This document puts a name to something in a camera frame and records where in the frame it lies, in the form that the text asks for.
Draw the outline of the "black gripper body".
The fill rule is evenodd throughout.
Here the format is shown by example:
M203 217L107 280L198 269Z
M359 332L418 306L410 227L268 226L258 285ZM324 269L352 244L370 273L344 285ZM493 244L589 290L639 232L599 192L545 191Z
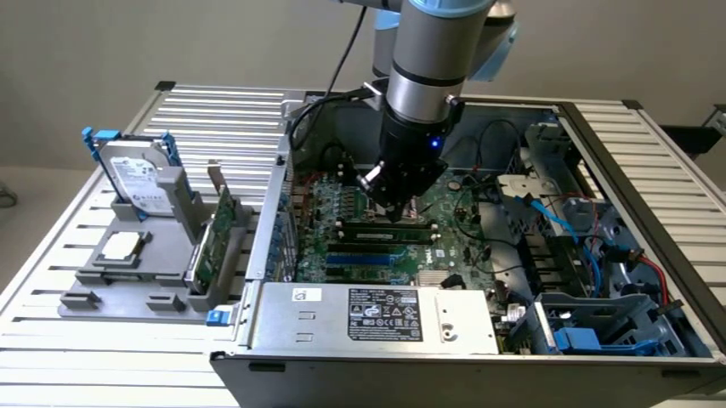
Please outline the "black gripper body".
M367 173L367 195L392 223L402 219L406 204L427 192L448 167L440 158L447 131L444 122L412 122L390 107L383 111L379 158Z

